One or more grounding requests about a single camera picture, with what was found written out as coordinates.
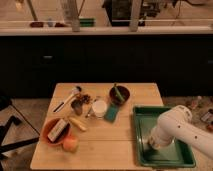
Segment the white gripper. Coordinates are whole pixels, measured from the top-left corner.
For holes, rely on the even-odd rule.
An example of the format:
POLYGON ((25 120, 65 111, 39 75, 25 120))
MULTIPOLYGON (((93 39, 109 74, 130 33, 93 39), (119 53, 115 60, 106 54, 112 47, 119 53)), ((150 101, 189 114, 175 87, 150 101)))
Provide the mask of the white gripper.
POLYGON ((148 143, 153 149, 160 149, 169 146, 173 139, 174 137, 166 132, 153 129, 148 138, 148 143))

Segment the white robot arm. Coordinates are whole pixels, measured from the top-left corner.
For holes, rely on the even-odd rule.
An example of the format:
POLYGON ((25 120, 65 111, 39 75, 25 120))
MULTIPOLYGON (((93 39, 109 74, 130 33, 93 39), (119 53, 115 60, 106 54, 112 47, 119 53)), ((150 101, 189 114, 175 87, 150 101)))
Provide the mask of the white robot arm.
POLYGON ((183 105, 163 112, 150 132, 149 144, 154 149, 160 149, 176 138, 213 159, 213 135, 193 126, 191 120, 192 112, 183 105))

